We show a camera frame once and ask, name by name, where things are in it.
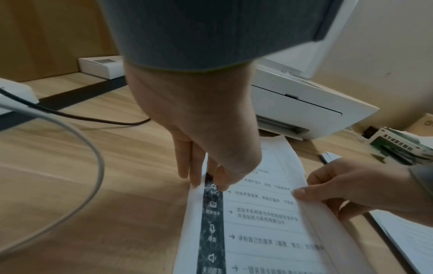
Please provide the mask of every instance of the sleeve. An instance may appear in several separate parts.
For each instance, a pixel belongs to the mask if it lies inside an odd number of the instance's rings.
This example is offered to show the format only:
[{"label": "sleeve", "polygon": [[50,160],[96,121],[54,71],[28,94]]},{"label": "sleeve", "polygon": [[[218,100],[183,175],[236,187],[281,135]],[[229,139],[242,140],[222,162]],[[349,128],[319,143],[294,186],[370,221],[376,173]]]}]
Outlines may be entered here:
[{"label": "sleeve", "polygon": [[415,177],[415,179],[433,197],[433,163],[411,166],[409,171],[412,176]]},{"label": "sleeve", "polygon": [[99,0],[123,57],[206,71],[322,40],[343,0]]}]

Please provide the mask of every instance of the wooden table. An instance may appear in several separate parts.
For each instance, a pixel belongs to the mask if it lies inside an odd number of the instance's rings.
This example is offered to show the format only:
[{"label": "wooden table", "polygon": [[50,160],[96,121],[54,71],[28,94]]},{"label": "wooden table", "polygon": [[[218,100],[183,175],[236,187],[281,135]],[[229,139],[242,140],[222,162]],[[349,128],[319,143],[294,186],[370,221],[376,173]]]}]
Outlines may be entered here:
[{"label": "wooden table", "polygon": [[[94,84],[81,73],[28,82],[39,98]],[[64,109],[116,121],[147,118],[127,87]],[[121,127],[62,119],[81,129],[106,161],[103,186],[75,217],[25,248],[0,258],[0,273],[169,274],[175,260],[189,183],[177,175],[170,134],[151,121]],[[309,174],[329,151],[376,161],[342,131],[313,141],[290,140]],[[55,220],[89,193],[95,159],[84,145],[47,122],[0,132],[0,245]],[[406,273],[362,216],[343,223],[379,274]]]}]

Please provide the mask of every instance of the wall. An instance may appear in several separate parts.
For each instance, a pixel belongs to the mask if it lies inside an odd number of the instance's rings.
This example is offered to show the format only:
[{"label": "wall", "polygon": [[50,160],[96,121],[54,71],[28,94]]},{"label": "wall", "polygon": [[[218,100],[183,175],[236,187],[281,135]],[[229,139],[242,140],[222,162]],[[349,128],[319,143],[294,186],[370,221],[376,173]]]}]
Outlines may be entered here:
[{"label": "wall", "polygon": [[432,11],[431,0],[360,0],[313,81],[381,108],[363,128],[433,113]]},{"label": "wall", "polygon": [[79,71],[79,57],[117,55],[94,0],[0,0],[0,77]]}]

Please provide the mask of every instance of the white cable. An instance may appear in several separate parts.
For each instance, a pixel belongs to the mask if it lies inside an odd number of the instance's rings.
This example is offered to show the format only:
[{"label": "white cable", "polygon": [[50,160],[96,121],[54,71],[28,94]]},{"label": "white cable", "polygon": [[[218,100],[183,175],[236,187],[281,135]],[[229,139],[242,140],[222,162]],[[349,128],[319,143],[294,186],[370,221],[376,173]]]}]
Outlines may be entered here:
[{"label": "white cable", "polygon": [[2,255],[5,255],[6,253],[10,252],[12,249],[17,248],[17,247],[35,239],[35,238],[41,236],[42,234],[55,228],[56,226],[62,224],[63,222],[68,220],[70,217],[72,217],[74,214],[76,214],[78,211],[80,211],[83,207],[85,207],[90,202],[90,200],[92,200],[92,198],[96,195],[99,188],[101,187],[102,180],[104,178],[105,165],[104,165],[104,159],[102,158],[102,155],[101,155],[101,152],[99,151],[99,149],[75,127],[73,127],[69,124],[66,124],[60,120],[57,120],[57,119],[55,119],[55,118],[53,118],[53,117],[51,117],[51,116],[49,116],[49,115],[47,115],[41,111],[33,110],[31,108],[27,108],[24,106],[13,106],[13,105],[5,104],[4,102],[0,102],[0,108],[5,108],[5,109],[11,110],[11,111],[24,113],[26,115],[33,116],[36,118],[41,118],[41,119],[44,119],[46,121],[52,122],[56,125],[59,125],[60,127],[63,127],[64,129],[71,132],[78,139],[80,139],[86,145],[88,145],[90,147],[90,149],[96,155],[97,164],[98,164],[98,174],[97,174],[97,180],[96,180],[95,186],[94,186],[93,190],[91,191],[91,193],[89,194],[89,196],[78,207],[71,210],[67,214],[63,215],[62,217],[58,218],[57,220],[50,223],[49,225],[37,230],[36,232],[34,232],[34,233],[32,233],[26,237],[23,237],[17,241],[14,241],[5,247],[0,247],[0,256],[2,256]]}]

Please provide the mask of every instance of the printer lid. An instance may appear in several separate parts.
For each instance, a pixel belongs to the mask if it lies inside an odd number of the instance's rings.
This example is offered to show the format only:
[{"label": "printer lid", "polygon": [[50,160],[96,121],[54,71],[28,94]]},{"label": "printer lid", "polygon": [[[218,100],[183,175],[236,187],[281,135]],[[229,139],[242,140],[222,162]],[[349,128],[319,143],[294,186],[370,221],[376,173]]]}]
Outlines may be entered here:
[{"label": "printer lid", "polygon": [[312,78],[337,40],[357,3],[358,0],[344,0],[323,40],[304,43],[268,55],[259,60],[259,63],[304,79]]}]

